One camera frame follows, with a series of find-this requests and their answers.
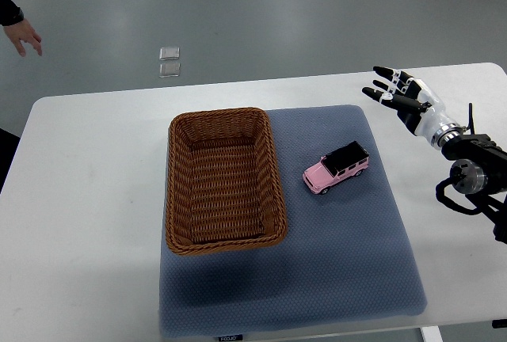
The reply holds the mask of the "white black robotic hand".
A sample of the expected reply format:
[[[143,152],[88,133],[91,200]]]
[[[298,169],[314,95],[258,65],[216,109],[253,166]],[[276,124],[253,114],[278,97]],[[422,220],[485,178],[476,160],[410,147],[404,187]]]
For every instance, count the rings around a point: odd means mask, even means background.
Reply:
[[[446,113],[444,102],[419,78],[384,66],[373,71],[382,79],[364,87],[362,93],[396,111],[407,130],[425,138],[439,150],[449,140],[464,133],[464,128]]]

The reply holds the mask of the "person's bare hand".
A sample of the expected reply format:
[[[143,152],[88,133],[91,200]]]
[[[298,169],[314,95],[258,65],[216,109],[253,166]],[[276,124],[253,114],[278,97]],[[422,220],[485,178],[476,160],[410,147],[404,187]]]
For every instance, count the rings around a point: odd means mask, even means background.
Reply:
[[[14,25],[3,27],[4,33],[14,45],[17,53],[21,57],[26,56],[25,44],[30,45],[38,56],[43,55],[42,39],[27,19]]]

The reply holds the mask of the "dark jacket sleeve forearm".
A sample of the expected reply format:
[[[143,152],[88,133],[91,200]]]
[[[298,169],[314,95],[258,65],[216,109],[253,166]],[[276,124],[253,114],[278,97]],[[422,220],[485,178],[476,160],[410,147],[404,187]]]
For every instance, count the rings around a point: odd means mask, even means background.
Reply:
[[[1,26],[11,26],[22,22],[25,15],[22,9],[12,0],[0,0],[0,23]]]

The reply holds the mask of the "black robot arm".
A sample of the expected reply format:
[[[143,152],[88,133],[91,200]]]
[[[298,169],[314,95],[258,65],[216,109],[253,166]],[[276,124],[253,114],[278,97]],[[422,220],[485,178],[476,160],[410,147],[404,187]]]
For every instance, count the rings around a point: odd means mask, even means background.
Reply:
[[[468,125],[447,125],[436,145],[453,164],[449,177],[436,186],[436,199],[447,208],[464,215],[485,215],[493,224],[496,241],[506,242],[506,201],[494,195],[506,192],[506,152],[487,134],[477,134],[473,105],[468,105]],[[466,208],[446,196],[451,186],[474,206]]]

